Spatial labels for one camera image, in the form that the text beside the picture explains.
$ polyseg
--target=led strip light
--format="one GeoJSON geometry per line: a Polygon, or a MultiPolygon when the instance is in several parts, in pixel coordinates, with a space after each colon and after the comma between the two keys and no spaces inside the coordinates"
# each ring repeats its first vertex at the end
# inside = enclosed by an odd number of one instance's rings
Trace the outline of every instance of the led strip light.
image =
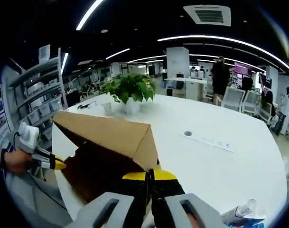
{"type": "MultiPolygon", "coordinates": [[[[86,21],[88,20],[88,18],[91,16],[91,14],[98,8],[98,6],[103,2],[104,0],[96,0],[91,7],[88,9],[88,11],[84,14],[84,16],[82,17],[81,21],[79,22],[76,30],[79,31],[81,30],[81,28],[83,27],[83,25],[86,23],[86,21]]],[[[63,60],[63,64],[62,64],[62,68],[61,68],[61,74],[63,74],[64,71],[64,67],[66,64],[68,58],[68,53],[65,53],[64,56],[64,60],[63,60]]]]}
{"type": "MultiPolygon", "coordinates": [[[[218,56],[209,56],[209,55],[197,55],[197,54],[189,54],[189,56],[199,56],[199,57],[211,57],[211,58],[219,58],[218,56]]],[[[162,55],[162,56],[151,56],[151,57],[146,57],[146,58],[139,58],[139,59],[135,59],[135,60],[132,60],[128,63],[133,63],[133,62],[137,62],[137,61],[141,61],[141,60],[145,60],[145,59],[150,59],[150,58],[161,58],[161,57],[166,57],[166,55],[162,55]]],[[[230,60],[230,61],[234,61],[234,62],[237,62],[237,63],[242,63],[242,64],[245,64],[245,65],[248,65],[250,67],[253,67],[253,68],[256,68],[258,70],[261,70],[262,72],[266,72],[265,70],[257,67],[257,66],[254,66],[254,65],[251,65],[251,64],[248,64],[248,63],[245,63],[245,62],[242,62],[242,61],[239,61],[239,60],[235,60],[235,59],[231,59],[231,58],[225,58],[226,60],[230,60]]],[[[163,60],[152,60],[152,61],[148,61],[146,63],[153,63],[153,62],[162,62],[163,60]]],[[[205,62],[215,62],[215,61],[212,61],[212,60],[205,60],[205,62]]],[[[228,66],[235,66],[234,64],[229,64],[229,63],[225,63],[226,65],[228,66]]]]}
{"type": "Polygon", "coordinates": [[[166,57],[166,55],[163,55],[163,56],[152,56],[152,57],[147,57],[147,58],[139,58],[139,59],[135,59],[133,61],[130,61],[128,63],[133,63],[133,62],[137,62],[137,61],[145,60],[145,59],[150,59],[150,58],[161,58],[161,57],[166,57]]]}
{"type": "MultiPolygon", "coordinates": [[[[210,63],[216,63],[216,61],[213,61],[213,60],[205,60],[205,59],[197,59],[197,61],[199,62],[210,62],[210,63]]],[[[234,64],[229,64],[229,63],[224,63],[224,64],[226,64],[226,65],[228,65],[228,66],[235,66],[234,64]]]]}
{"type": "MultiPolygon", "coordinates": [[[[211,57],[211,58],[219,58],[218,56],[209,56],[209,55],[197,55],[197,54],[190,54],[190,56],[200,56],[200,57],[211,57]]],[[[245,62],[242,62],[242,61],[239,61],[239,60],[235,60],[235,59],[231,59],[231,58],[224,58],[226,60],[230,60],[230,61],[233,61],[233,62],[237,62],[237,63],[242,63],[242,64],[245,64],[245,65],[248,65],[250,67],[253,67],[253,68],[256,68],[258,70],[261,70],[262,72],[266,72],[264,69],[261,69],[257,66],[254,66],[254,65],[251,65],[251,64],[248,64],[248,63],[245,63],[245,62]]]]}
{"type": "Polygon", "coordinates": [[[119,51],[119,52],[117,52],[116,54],[113,54],[113,55],[111,55],[111,56],[108,56],[106,59],[109,59],[109,58],[111,58],[111,57],[114,57],[114,56],[116,56],[116,55],[118,55],[118,54],[121,54],[121,53],[126,52],[126,51],[129,51],[129,50],[130,50],[130,48],[125,49],[125,50],[123,50],[123,51],[119,51]]]}
{"type": "Polygon", "coordinates": [[[155,63],[155,62],[163,62],[163,59],[161,59],[161,60],[148,61],[148,62],[146,62],[146,63],[155,63]]]}
{"type": "Polygon", "coordinates": [[[226,41],[231,41],[234,43],[238,43],[238,44],[243,44],[246,46],[249,46],[251,48],[254,48],[256,50],[259,50],[265,54],[267,54],[268,56],[272,57],[273,59],[277,60],[278,62],[280,62],[281,64],[283,64],[287,69],[289,69],[289,65],[286,64],[284,61],[282,61],[280,58],[276,57],[275,55],[273,55],[272,53],[258,47],[255,46],[253,44],[249,44],[247,42],[244,41],[240,41],[237,39],[232,39],[232,38],[226,38],[226,37],[218,37],[218,36],[208,36],[208,35],[187,35],[187,36],[178,36],[178,37],[168,37],[168,38],[163,38],[163,39],[158,39],[158,41],[165,41],[165,40],[172,40],[172,39],[183,39],[183,38],[209,38],[209,39],[221,39],[221,40],[226,40],[226,41]]]}

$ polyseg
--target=pillar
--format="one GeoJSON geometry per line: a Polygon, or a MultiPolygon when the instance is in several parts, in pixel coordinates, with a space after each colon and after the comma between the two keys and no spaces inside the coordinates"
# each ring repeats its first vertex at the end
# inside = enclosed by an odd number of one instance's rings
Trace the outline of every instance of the pillar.
{"type": "Polygon", "coordinates": [[[273,102],[275,102],[278,90],[278,70],[272,66],[266,66],[266,76],[272,79],[271,91],[273,93],[273,102]]]}
{"type": "Polygon", "coordinates": [[[154,63],[155,75],[160,73],[160,63],[154,63]]]}
{"type": "Polygon", "coordinates": [[[115,77],[116,75],[121,74],[121,69],[119,63],[112,63],[111,64],[111,77],[115,77]]]}
{"type": "Polygon", "coordinates": [[[190,76],[189,51],[185,47],[167,48],[168,78],[177,77],[183,74],[184,77],[190,76]]]}

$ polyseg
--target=cardboard box flap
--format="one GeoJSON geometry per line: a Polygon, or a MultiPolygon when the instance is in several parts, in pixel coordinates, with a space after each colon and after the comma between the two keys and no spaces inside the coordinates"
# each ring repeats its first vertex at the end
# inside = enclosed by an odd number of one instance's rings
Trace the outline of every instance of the cardboard box flap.
{"type": "Polygon", "coordinates": [[[80,147],[84,141],[92,141],[107,149],[134,158],[134,161],[144,169],[149,167],[152,164],[152,160],[157,157],[151,130],[150,136],[145,137],[148,129],[150,129],[149,124],[63,111],[55,115],[53,121],[78,147],[80,147]],[[146,153],[155,153],[155,155],[143,162],[141,159],[143,159],[142,156],[146,156],[146,153]]]}
{"type": "Polygon", "coordinates": [[[144,168],[144,170],[149,170],[156,167],[157,160],[158,154],[153,133],[151,127],[149,126],[139,144],[139,147],[137,148],[133,161],[144,168]]]}

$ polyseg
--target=white table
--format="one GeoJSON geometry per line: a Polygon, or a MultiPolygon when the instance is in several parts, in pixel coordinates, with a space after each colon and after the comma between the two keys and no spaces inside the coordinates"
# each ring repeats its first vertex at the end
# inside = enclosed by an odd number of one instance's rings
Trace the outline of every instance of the white table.
{"type": "Polygon", "coordinates": [[[186,99],[201,101],[204,92],[206,80],[199,80],[194,78],[174,77],[167,78],[167,81],[184,82],[186,84],[186,99]]]}
{"type": "MultiPolygon", "coordinates": [[[[220,213],[256,199],[265,209],[268,226],[286,202],[287,182],[278,146],[265,123],[233,110],[177,97],[156,95],[134,115],[120,113],[121,105],[100,95],[89,109],[68,112],[106,116],[100,104],[112,102],[108,117],[151,124],[162,169],[174,173],[186,193],[194,193],[220,213]],[[228,152],[182,135],[184,131],[229,143],[228,152]]],[[[53,125],[53,153],[62,159],[73,156],[77,147],[53,125]]],[[[65,206],[73,220],[83,203],[60,171],[56,179],[65,206]]]]}

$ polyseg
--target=computer monitor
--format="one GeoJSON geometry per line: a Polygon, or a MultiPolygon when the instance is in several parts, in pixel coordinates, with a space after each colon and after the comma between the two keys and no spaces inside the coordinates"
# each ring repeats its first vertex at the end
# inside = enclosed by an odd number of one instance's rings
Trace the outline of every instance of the computer monitor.
{"type": "Polygon", "coordinates": [[[235,65],[234,72],[237,74],[252,76],[252,70],[240,65],[235,65]]]}
{"type": "Polygon", "coordinates": [[[263,74],[259,74],[259,77],[261,78],[262,83],[265,87],[272,89],[272,79],[271,78],[266,77],[263,74]]]}

